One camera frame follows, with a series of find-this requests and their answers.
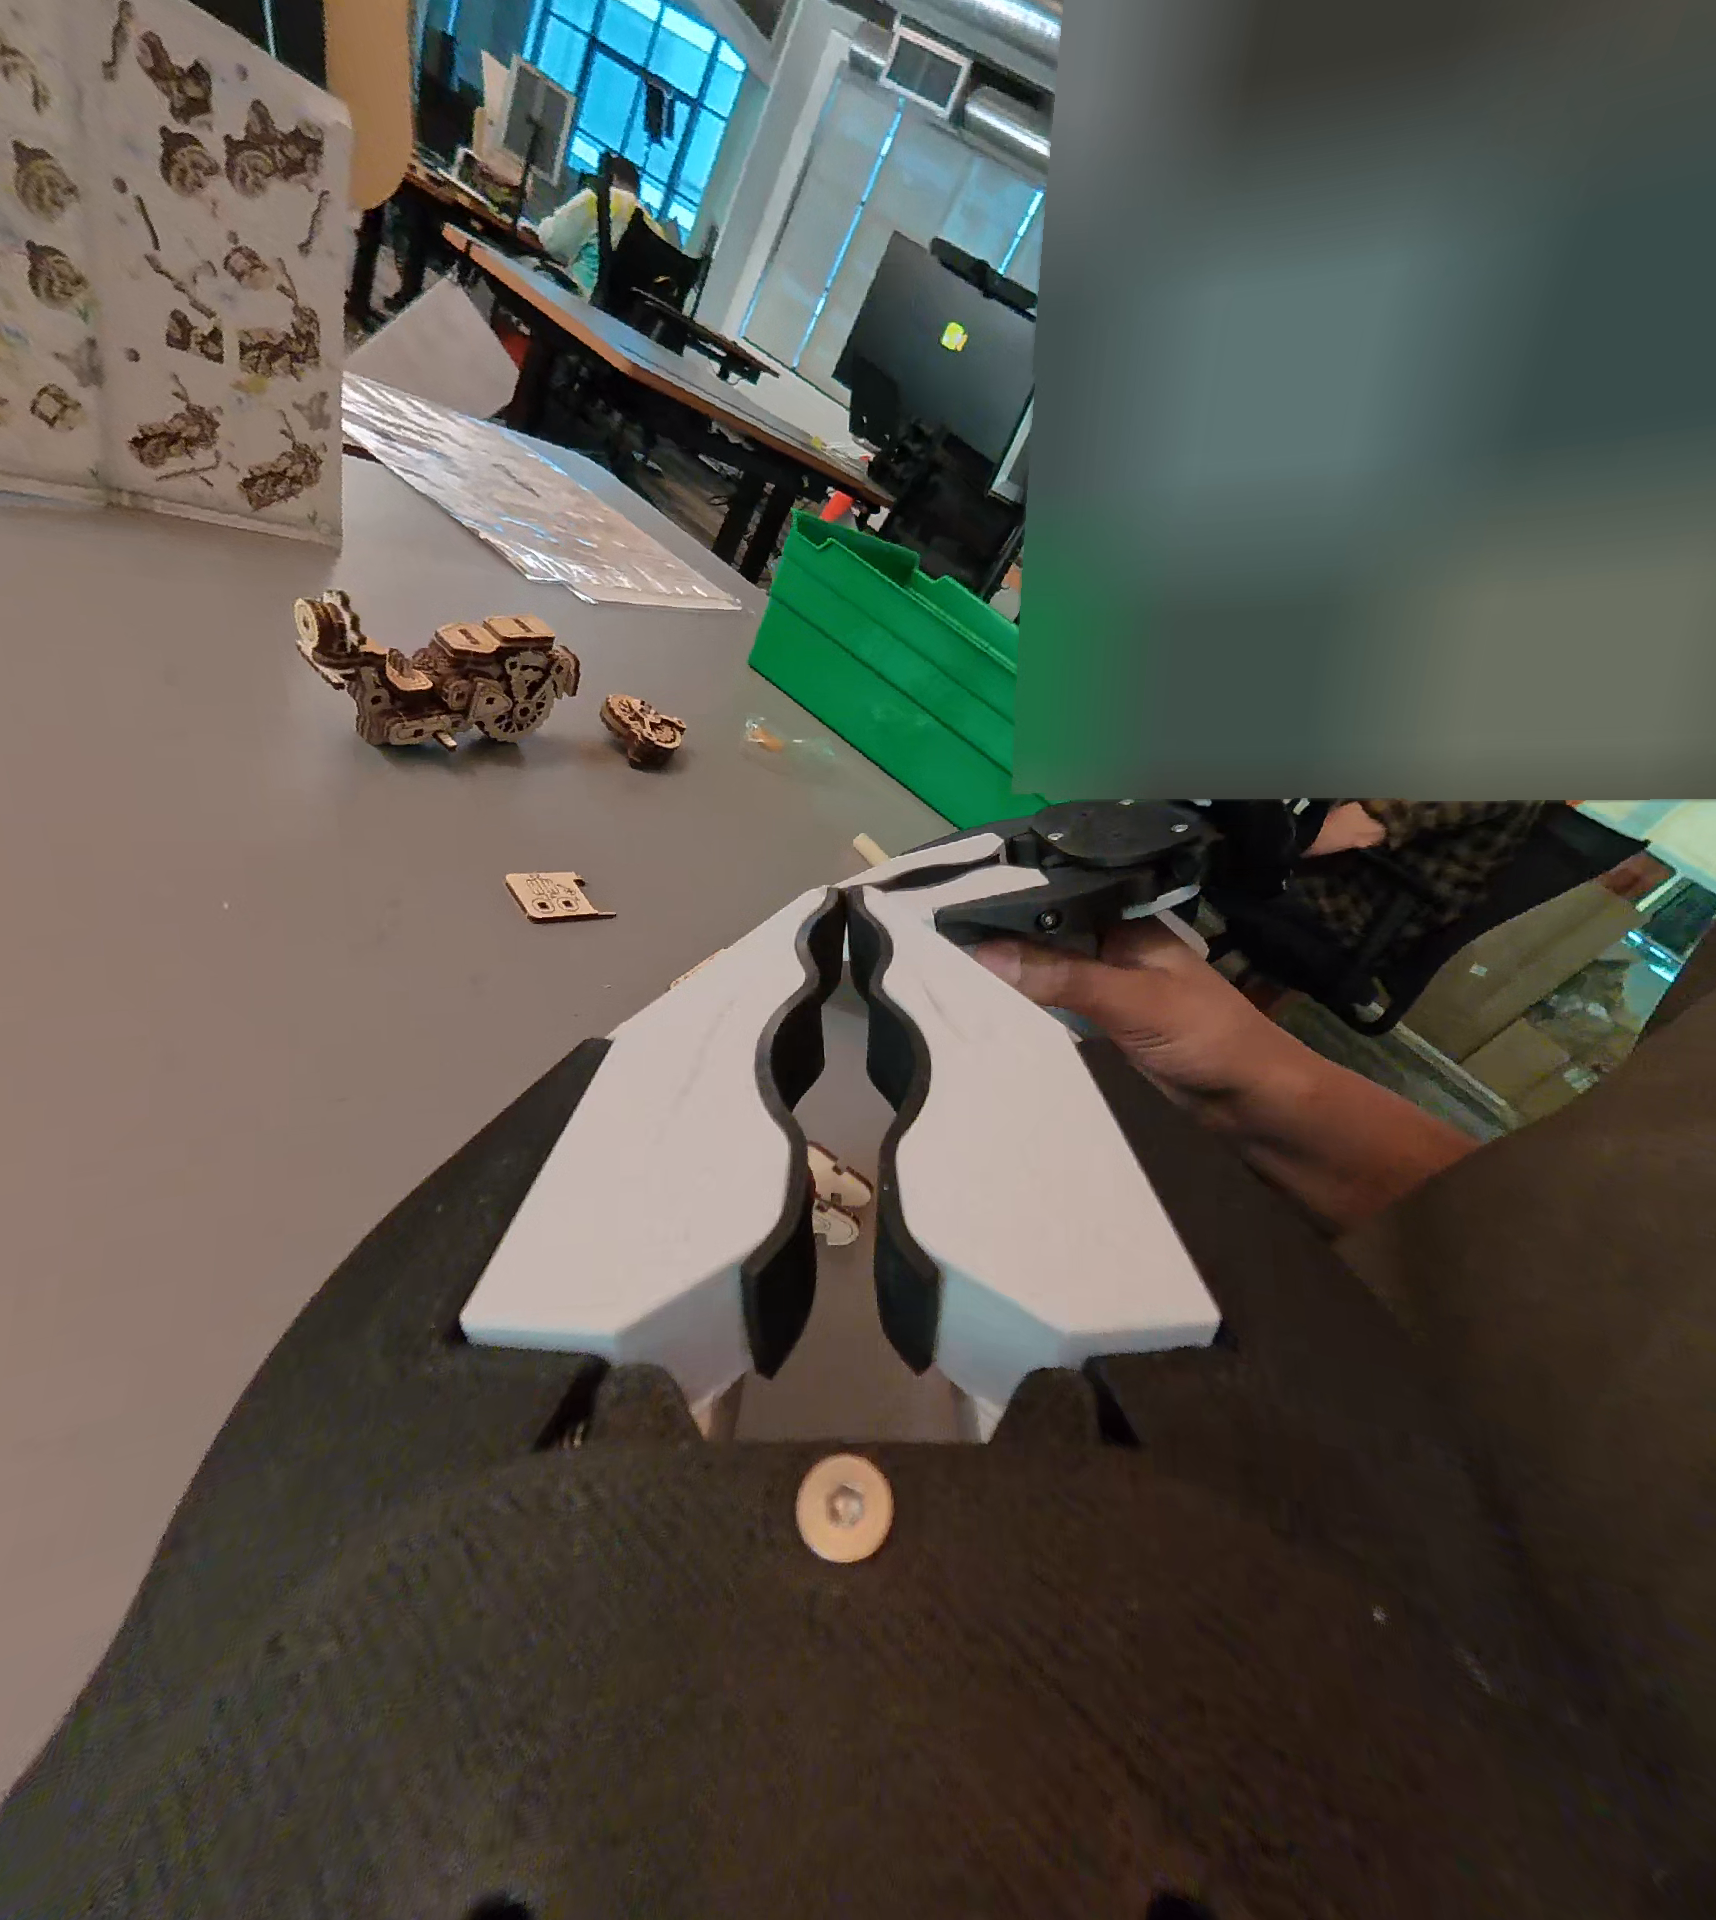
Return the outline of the long wooden-top desk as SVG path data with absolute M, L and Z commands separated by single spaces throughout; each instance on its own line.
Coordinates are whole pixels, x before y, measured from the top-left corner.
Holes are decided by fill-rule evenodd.
M 846 494 L 871 514 L 895 494 L 871 472 L 817 443 L 744 390 L 702 378 L 672 347 L 564 291 L 533 261 L 454 224 L 440 228 L 457 279 L 482 293 L 490 319 L 510 318 L 526 346 L 500 421 L 566 443 L 578 427 L 604 430 L 607 466 L 628 478 L 667 447 L 724 470 L 724 518 L 713 554 L 760 583 L 802 506 Z

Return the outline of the wooden motorcycle model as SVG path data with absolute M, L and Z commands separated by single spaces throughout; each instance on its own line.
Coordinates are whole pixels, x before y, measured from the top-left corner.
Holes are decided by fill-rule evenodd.
M 454 754 L 470 733 L 510 745 L 580 691 L 578 653 L 538 615 L 449 622 L 405 651 L 369 636 L 333 588 L 295 602 L 295 642 L 311 670 L 351 697 L 354 730 L 377 749 Z

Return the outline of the small wooden wheel piece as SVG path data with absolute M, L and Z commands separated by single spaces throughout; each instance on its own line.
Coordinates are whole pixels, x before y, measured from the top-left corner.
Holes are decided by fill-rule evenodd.
M 876 1188 L 860 1169 L 817 1140 L 807 1141 L 807 1161 L 813 1183 L 813 1234 L 833 1249 L 856 1243 Z

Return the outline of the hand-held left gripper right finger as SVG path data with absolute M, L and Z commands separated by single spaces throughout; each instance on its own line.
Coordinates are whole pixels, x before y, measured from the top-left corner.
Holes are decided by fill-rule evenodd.
M 1075 1031 L 976 958 L 1065 937 L 1093 899 L 1052 884 L 853 884 L 849 958 L 878 1150 L 874 1291 L 906 1366 L 991 1439 L 1024 1379 L 1210 1347 L 1223 1309 Z

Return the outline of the grey desk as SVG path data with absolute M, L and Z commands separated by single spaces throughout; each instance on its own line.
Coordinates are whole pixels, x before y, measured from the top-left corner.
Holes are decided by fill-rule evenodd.
M 751 671 L 737 610 L 524 579 L 381 463 L 342 543 L 0 495 L 0 1800 L 110 1644 L 242 1389 L 430 1172 L 800 891 L 942 820 Z M 296 644 L 526 614 L 580 689 L 517 741 L 360 740 Z M 612 693 L 685 720 L 626 761 Z M 758 713 L 835 764 L 744 745 Z M 512 871 L 607 921 L 529 924 Z

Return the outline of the person's right hand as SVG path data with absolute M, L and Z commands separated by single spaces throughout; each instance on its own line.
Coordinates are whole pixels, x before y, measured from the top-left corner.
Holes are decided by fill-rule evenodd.
M 1193 939 L 1157 921 L 1115 925 L 1097 955 L 1017 937 L 971 953 L 1027 1001 L 1076 1022 L 1169 1095 L 1226 1124 L 1272 1119 L 1327 1070 Z

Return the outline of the small wooden model assembly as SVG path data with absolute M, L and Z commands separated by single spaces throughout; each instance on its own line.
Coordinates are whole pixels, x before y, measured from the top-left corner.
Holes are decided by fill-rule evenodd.
M 686 720 L 626 691 L 608 693 L 598 717 L 634 770 L 656 772 L 670 766 L 686 741 Z

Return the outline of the green plastic bin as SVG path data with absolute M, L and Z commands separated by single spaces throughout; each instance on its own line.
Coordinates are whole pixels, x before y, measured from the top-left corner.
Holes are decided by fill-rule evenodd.
M 1023 817 L 1018 625 L 901 543 L 793 516 L 751 667 L 954 827 Z

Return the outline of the person's right forearm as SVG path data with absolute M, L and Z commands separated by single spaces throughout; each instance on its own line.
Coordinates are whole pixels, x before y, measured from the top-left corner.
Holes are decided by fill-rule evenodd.
M 1481 1146 L 1398 1091 L 1264 1024 L 1209 1113 L 1240 1156 L 1333 1236 L 1411 1197 Z

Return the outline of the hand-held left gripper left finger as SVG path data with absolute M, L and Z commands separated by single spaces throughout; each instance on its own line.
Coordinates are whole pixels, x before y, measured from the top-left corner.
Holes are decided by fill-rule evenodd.
M 474 1347 L 654 1367 L 737 1432 L 817 1300 L 799 1102 L 827 1065 L 846 898 L 808 889 L 590 1047 L 590 1074 L 459 1315 Z

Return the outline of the printed instruction sheet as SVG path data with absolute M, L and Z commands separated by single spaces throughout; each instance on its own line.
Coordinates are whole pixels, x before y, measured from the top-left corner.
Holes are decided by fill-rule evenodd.
M 0 1 L 0 491 L 339 547 L 353 155 L 196 3 Z

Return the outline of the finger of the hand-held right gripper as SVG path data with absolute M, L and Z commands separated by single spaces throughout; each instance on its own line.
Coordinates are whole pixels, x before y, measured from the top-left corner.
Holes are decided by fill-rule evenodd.
M 1006 858 L 1006 836 L 973 832 L 886 858 L 859 873 L 859 918 L 937 920 L 1012 906 L 1039 912 L 1042 869 Z

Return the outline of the clear plastic bag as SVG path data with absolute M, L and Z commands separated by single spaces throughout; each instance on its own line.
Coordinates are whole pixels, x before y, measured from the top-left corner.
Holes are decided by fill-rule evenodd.
M 342 437 L 523 577 L 590 606 L 735 611 L 741 600 L 507 425 L 342 373 Z

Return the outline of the black computer monitor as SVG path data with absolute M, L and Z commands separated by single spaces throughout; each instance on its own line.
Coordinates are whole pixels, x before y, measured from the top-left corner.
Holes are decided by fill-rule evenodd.
M 835 363 L 855 436 L 929 427 L 998 466 L 1036 394 L 1039 295 L 984 257 L 892 232 Z

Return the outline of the person's brown clothing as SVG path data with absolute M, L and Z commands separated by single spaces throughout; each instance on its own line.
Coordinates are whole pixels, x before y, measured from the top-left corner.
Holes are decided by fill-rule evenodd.
M 1631 1056 L 1351 1236 L 1716 1916 L 1716 921 Z

